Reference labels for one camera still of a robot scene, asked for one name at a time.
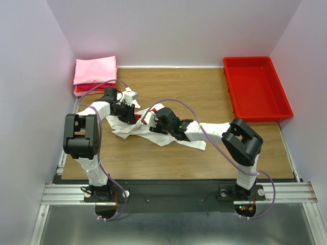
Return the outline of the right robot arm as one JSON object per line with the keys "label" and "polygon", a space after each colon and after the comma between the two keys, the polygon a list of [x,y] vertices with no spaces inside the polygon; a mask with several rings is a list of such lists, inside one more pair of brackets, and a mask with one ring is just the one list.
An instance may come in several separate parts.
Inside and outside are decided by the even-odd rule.
{"label": "right robot arm", "polygon": [[237,197],[247,199],[253,195],[263,139],[242,119],[236,118],[224,124],[201,123],[192,119],[180,120],[170,108],[163,107],[149,111],[142,122],[150,126],[151,132],[170,135],[178,141],[223,144],[237,164]]}

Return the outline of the white t shirt red print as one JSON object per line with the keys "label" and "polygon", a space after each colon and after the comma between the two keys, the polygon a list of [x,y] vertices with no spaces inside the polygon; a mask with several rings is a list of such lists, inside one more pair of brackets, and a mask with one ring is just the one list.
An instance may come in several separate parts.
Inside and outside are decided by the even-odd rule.
{"label": "white t shirt red print", "polygon": [[170,134],[165,135],[165,134],[154,133],[149,130],[149,126],[141,124],[139,120],[137,121],[136,124],[129,125],[127,123],[118,120],[116,116],[109,115],[105,119],[107,120],[107,122],[109,123],[112,129],[112,133],[122,139],[127,139],[129,136],[135,135],[145,138],[158,146],[165,146],[172,142],[176,142],[178,144],[195,148],[198,150],[202,150],[202,151],[205,151],[206,149],[206,143],[204,141],[193,141],[193,142],[179,141],[175,139],[173,136],[171,136]]}

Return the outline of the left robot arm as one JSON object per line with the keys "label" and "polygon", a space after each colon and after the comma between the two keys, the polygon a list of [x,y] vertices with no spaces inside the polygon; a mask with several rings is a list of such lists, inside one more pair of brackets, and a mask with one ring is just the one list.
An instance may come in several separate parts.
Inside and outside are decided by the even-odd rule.
{"label": "left robot arm", "polygon": [[89,186],[82,191],[89,197],[109,201],[114,195],[113,181],[100,163],[102,126],[108,116],[116,116],[120,121],[135,124],[135,101],[138,93],[127,87],[123,92],[116,88],[106,88],[104,95],[96,99],[83,111],[65,117],[63,150],[81,165]]}

